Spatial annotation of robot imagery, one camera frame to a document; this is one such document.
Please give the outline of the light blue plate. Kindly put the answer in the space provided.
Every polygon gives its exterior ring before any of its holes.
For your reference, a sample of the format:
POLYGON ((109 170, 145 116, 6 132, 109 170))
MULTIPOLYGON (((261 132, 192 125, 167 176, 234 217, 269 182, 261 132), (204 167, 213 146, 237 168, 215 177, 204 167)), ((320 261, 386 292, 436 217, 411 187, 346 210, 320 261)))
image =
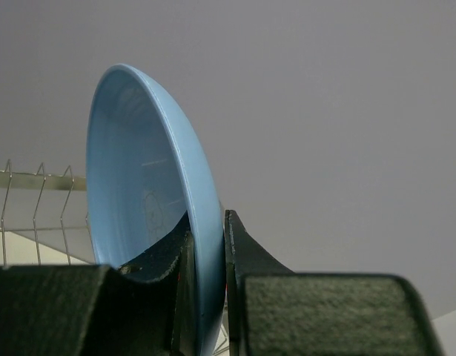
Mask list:
POLYGON ((215 347, 225 299, 222 215, 200 141, 175 99, 126 64, 100 79, 86 144, 87 209, 95 261, 140 255, 187 216, 194 237, 196 350, 215 347))

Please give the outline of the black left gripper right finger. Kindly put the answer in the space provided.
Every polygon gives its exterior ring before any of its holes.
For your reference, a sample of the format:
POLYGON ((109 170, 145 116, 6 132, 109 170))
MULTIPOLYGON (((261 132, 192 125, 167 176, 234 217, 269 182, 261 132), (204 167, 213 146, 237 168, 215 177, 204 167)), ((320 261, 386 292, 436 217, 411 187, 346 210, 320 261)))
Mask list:
POLYGON ((395 274, 295 272, 225 212, 232 355, 442 355, 422 297, 395 274))

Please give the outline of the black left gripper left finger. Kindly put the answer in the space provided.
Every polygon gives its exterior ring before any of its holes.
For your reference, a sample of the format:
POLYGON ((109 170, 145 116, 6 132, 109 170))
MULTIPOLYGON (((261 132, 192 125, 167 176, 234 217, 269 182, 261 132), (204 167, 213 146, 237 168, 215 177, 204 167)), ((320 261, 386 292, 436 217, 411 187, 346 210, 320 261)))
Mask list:
POLYGON ((126 264, 0 267, 0 355, 195 355, 187 217, 126 264))

